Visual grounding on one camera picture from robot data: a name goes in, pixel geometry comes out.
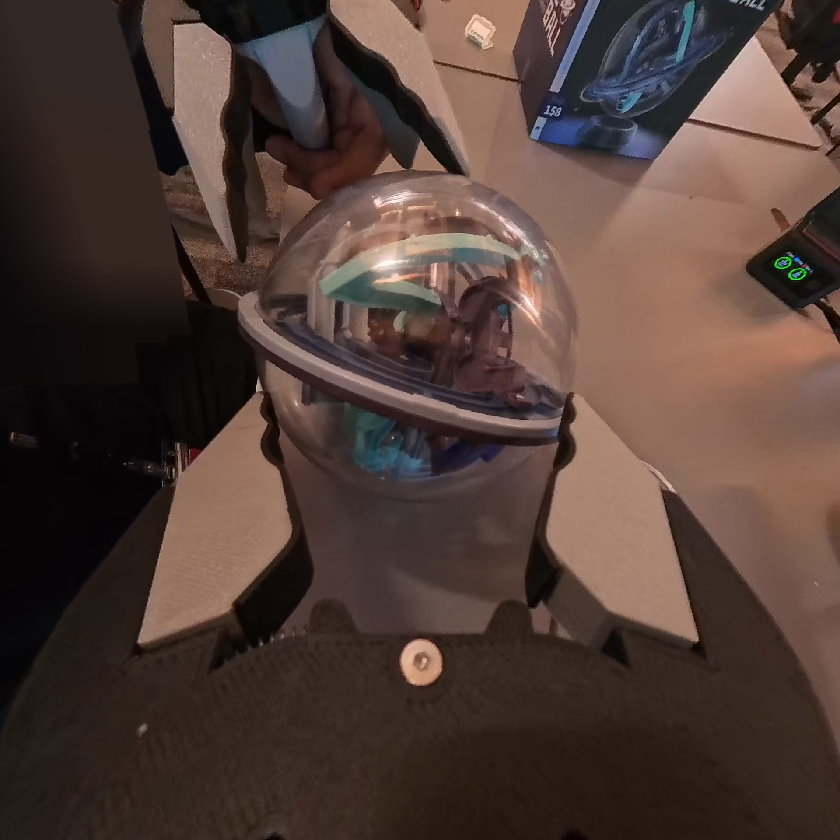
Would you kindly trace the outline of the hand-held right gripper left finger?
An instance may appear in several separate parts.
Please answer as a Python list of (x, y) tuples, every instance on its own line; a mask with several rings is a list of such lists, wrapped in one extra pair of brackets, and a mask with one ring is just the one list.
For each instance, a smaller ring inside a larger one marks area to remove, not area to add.
[(279, 633), (310, 553), (266, 395), (254, 395), (176, 481), (138, 635), (142, 650), (222, 631)]

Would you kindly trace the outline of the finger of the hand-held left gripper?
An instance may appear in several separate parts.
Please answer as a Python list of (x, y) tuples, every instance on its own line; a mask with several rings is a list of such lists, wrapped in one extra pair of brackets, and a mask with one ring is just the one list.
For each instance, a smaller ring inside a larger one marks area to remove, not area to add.
[(469, 175), (466, 143), (425, 36), (390, 1), (331, 1), (332, 48), (372, 107), (391, 157), (411, 169), (419, 146)]
[(229, 257), (244, 264), (251, 224), (266, 224), (254, 146), (250, 78), (226, 39), (199, 21), (173, 27), (173, 122)]

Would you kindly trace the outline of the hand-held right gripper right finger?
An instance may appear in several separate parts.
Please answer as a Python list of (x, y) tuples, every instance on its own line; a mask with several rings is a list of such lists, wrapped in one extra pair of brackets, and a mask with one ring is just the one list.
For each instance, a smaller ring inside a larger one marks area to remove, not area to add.
[(570, 395), (528, 561), (528, 603), (560, 635), (604, 648), (623, 631), (700, 641), (666, 499), (669, 488), (580, 395)]

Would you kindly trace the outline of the clear maze ball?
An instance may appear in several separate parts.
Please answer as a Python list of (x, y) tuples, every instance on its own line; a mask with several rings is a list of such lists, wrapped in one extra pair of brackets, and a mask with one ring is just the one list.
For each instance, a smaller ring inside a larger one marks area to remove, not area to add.
[(560, 441), (578, 333), (560, 257), (464, 176), (339, 190), (284, 238), (238, 323), (282, 437), (359, 487), (432, 497)]

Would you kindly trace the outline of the dark maze ball box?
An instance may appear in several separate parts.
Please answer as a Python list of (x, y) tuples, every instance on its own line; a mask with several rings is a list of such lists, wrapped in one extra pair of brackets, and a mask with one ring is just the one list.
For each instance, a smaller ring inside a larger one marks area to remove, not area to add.
[(781, 2), (530, 2), (512, 56), (531, 140), (651, 161)]

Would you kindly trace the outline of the small black screen device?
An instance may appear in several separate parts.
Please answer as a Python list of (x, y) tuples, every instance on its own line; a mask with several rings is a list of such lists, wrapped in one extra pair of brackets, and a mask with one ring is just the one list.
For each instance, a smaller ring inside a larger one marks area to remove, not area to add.
[(746, 265), (751, 278), (802, 310), (839, 288), (839, 191), (809, 209)]

